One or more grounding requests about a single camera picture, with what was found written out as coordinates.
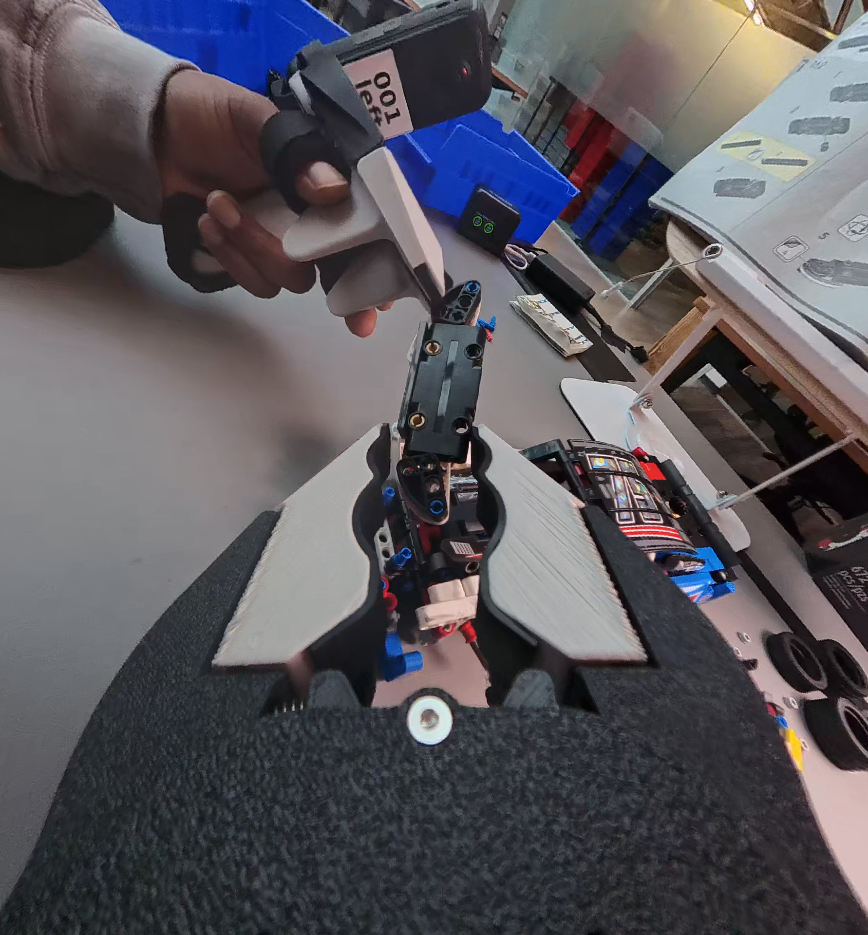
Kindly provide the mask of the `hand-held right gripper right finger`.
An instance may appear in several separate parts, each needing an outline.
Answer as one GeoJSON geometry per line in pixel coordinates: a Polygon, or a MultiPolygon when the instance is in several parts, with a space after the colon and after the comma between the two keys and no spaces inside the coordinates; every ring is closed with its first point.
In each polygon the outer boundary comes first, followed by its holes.
{"type": "Polygon", "coordinates": [[[473,429],[477,519],[487,532],[475,627],[487,705],[593,707],[590,669],[659,667],[600,541],[591,507],[555,441],[536,460],[485,426],[473,429]]]}

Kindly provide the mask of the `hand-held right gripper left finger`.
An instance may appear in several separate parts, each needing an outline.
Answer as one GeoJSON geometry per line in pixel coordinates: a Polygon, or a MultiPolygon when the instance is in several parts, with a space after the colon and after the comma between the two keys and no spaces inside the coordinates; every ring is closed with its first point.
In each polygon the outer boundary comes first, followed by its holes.
{"type": "Polygon", "coordinates": [[[388,626],[376,534],[385,513],[392,427],[381,423],[291,494],[216,648],[222,673],[339,672],[372,705],[388,626]]]}

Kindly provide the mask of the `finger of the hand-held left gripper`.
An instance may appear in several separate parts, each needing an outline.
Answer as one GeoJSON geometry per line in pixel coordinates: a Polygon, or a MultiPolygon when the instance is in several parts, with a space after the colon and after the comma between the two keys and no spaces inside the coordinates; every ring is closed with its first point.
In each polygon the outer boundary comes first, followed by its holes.
{"type": "Polygon", "coordinates": [[[443,252],[400,166],[386,147],[380,147],[360,159],[358,178],[428,310],[435,310],[448,290],[443,252]]]}

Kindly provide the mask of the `brick race car model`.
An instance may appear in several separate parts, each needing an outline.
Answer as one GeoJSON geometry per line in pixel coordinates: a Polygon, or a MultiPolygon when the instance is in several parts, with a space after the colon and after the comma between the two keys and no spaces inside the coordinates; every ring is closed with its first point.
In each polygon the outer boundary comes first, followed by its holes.
{"type": "MultiPolygon", "coordinates": [[[[695,604],[735,593],[737,555],[677,468],[641,448],[594,440],[552,440],[522,452],[536,460],[539,447],[555,441],[579,477],[587,503],[654,571],[695,604]]],[[[401,442],[397,452],[400,458],[401,442]]],[[[477,519],[472,463],[453,467],[448,478],[450,512],[441,525],[423,523],[408,509],[396,466],[383,485],[385,519],[376,542],[389,629],[379,662],[386,683],[421,672],[424,648],[451,637],[462,638],[487,673],[474,621],[488,538],[477,519]]]]}

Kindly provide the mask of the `black brick bumper assembly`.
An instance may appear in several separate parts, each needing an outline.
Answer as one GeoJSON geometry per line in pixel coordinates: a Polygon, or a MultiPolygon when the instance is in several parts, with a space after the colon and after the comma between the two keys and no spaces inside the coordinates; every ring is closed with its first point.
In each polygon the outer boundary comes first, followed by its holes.
{"type": "Polygon", "coordinates": [[[468,458],[489,329],[480,324],[483,288],[455,285],[432,311],[413,345],[396,424],[401,456],[396,481],[408,509],[426,524],[449,518],[450,470],[468,458]]]}

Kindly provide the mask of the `person's left forearm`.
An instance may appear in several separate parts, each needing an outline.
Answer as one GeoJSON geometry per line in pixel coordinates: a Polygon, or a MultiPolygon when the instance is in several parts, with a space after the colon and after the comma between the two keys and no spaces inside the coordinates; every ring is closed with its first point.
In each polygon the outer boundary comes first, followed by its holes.
{"type": "Polygon", "coordinates": [[[159,223],[156,111],[171,76],[195,70],[98,2],[0,1],[0,171],[159,223]]]}

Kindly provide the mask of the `person's left hand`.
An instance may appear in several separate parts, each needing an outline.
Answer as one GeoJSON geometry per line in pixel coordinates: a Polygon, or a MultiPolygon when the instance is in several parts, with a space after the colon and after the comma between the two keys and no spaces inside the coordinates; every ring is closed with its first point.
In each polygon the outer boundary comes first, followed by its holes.
{"type": "Polygon", "coordinates": [[[162,197],[204,202],[197,221],[206,251],[241,288],[263,299],[306,294],[316,267],[294,262],[244,205],[273,186],[260,136],[277,108],[264,96],[195,70],[173,74],[159,103],[155,159],[162,197]]]}

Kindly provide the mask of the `black device green lights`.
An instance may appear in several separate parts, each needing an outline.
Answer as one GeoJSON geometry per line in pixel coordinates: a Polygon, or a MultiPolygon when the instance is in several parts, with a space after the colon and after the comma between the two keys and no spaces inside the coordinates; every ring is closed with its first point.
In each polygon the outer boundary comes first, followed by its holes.
{"type": "Polygon", "coordinates": [[[516,206],[478,184],[460,214],[456,231],[464,240],[501,259],[521,220],[516,206]]]}

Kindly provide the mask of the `blue plastic bin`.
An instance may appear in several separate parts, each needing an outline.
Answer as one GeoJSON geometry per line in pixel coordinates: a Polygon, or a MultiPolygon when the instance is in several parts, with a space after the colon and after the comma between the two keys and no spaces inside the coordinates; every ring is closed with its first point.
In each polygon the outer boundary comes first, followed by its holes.
{"type": "Polygon", "coordinates": [[[577,195],[577,188],[516,132],[483,135],[453,122],[386,145],[423,207],[460,218],[474,190],[484,187],[518,211],[513,237],[527,243],[537,242],[577,195]]]}

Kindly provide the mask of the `black power adapter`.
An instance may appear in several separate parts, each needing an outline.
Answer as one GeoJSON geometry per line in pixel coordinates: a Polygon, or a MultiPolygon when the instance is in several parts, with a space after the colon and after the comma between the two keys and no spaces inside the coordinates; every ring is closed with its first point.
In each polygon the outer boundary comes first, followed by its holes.
{"type": "Polygon", "coordinates": [[[525,275],[558,310],[575,314],[592,309],[594,290],[553,255],[535,254],[528,262],[525,275]]]}

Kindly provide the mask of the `white book stand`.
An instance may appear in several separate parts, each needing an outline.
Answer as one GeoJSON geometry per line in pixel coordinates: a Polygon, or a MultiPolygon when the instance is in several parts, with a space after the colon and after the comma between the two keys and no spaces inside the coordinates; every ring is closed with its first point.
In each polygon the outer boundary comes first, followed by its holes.
{"type": "MultiPolygon", "coordinates": [[[[717,272],[717,260],[720,255],[710,260],[703,259],[704,262],[698,268],[705,265],[707,269],[704,273],[717,272]]],[[[744,551],[751,544],[750,536],[735,512],[736,508],[772,486],[782,484],[787,479],[821,464],[835,453],[848,454],[835,447],[826,433],[816,426],[802,410],[811,424],[817,427],[830,440],[830,443],[819,450],[804,448],[803,455],[795,466],[782,469],[768,481],[756,485],[744,494],[735,496],[727,494],[707,479],[703,469],[697,465],[694,455],[685,450],[684,445],[674,437],[654,409],[659,392],[667,391],[669,380],[678,376],[680,370],[670,377],[665,385],[653,386],[653,393],[645,397],[640,397],[639,391],[646,387],[652,376],[645,371],[638,378],[640,384],[638,388],[612,382],[566,379],[562,380],[560,390],[590,437],[626,449],[641,447],[655,457],[666,457],[672,461],[697,497],[698,502],[707,509],[709,518],[714,522],[725,542],[735,552],[744,551]]]]}

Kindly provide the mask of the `holographic sticker sheet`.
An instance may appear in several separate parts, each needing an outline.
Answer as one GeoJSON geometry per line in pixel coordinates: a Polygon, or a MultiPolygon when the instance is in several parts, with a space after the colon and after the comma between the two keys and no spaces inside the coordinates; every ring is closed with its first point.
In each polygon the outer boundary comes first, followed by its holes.
{"type": "Polygon", "coordinates": [[[578,357],[592,348],[586,335],[543,294],[515,296],[510,307],[561,357],[578,357]]]}

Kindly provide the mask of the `stack of red blue bins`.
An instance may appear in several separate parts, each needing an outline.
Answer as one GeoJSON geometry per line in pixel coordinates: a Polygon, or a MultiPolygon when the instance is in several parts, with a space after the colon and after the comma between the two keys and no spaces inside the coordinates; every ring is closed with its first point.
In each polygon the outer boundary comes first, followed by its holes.
{"type": "Polygon", "coordinates": [[[579,99],[561,129],[562,173],[576,193],[558,220],[585,253],[615,263],[659,223],[650,198],[673,176],[656,156],[661,132],[633,108],[609,118],[579,99]]]}

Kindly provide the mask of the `blue plastic crate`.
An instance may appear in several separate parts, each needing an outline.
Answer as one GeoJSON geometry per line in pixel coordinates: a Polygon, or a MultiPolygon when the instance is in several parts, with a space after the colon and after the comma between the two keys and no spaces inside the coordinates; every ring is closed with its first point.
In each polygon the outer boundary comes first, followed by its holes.
{"type": "Polygon", "coordinates": [[[264,86],[313,41],[347,31],[306,1],[103,1],[124,32],[209,74],[264,86]]]}

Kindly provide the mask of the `black toy tyre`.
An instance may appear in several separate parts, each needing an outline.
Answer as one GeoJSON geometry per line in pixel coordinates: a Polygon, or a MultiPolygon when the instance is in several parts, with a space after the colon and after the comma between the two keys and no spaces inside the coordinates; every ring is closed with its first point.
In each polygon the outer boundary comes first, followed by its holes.
{"type": "Polygon", "coordinates": [[[861,709],[843,697],[807,700],[807,731],[825,758],[849,772],[868,772],[868,724],[861,709]]]}
{"type": "Polygon", "coordinates": [[[791,632],[770,633],[764,637],[767,657],[788,685],[802,694],[828,690],[825,669],[811,647],[791,632]]]}
{"type": "Polygon", "coordinates": [[[857,700],[868,698],[868,676],[847,648],[826,638],[816,643],[814,651],[826,675],[827,694],[857,700]]]}

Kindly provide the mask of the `black car model box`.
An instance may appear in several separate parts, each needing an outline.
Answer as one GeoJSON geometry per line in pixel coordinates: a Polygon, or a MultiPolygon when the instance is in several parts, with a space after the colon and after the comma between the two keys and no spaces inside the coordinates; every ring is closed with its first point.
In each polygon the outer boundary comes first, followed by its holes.
{"type": "Polygon", "coordinates": [[[803,545],[808,570],[860,640],[868,638],[868,513],[803,545]]]}

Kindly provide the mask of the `building instruction booklet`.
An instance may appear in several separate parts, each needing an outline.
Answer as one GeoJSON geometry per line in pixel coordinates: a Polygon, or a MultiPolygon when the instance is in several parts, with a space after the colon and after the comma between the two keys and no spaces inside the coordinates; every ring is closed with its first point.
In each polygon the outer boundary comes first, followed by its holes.
{"type": "Polygon", "coordinates": [[[868,371],[868,12],[651,205],[721,244],[868,371]]]}

